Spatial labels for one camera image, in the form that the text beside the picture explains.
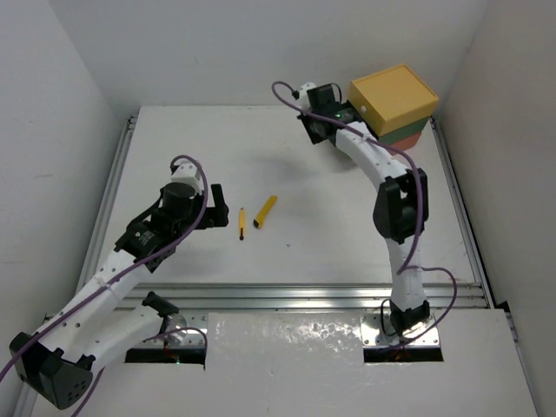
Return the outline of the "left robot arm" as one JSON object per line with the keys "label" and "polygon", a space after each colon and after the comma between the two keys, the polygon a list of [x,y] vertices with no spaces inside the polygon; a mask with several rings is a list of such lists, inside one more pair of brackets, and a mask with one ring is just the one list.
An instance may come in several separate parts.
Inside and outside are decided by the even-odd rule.
{"label": "left robot arm", "polygon": [[75,297],[32,334],[9,345],[19,378],[59,410],[77,403],[102,367],[161,331],[176,306],[154,292],[120,321],[102,324],[122,299],[153,274],[194,230],[225,228],[229,208],[222,186],[198,192],[180,182],[129,222],[105,263]]}

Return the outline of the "red drawer box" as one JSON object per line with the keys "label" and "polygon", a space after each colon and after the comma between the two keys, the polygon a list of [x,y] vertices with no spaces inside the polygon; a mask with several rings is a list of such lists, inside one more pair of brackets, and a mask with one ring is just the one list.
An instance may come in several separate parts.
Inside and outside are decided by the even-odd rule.
{"label": "red drawer box", "polygon": [[420,140],[421,134],[422,132],[419,131],[418,133],[415,133],[411,136],[407,136],[397,142],[394,142],[392,144],[392,147],[400,151],[407,151],[417,144],[417,142]]}

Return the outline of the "green drawer box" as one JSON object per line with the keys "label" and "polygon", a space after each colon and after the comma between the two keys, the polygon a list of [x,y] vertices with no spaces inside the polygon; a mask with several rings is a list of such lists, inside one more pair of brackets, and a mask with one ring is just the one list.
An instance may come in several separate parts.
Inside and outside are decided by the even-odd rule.
{"label": "green drawer box", "polygon": [[401,142],[407,139],[408,137],[419,135],[427,125],[428,120],[429,117],[426,116],[424,118],[421,118],[418,121],[411,122],[399,129],[393,130],[387,134],[379,136],[378,140],[387,145],[393,145],[397,142]]}

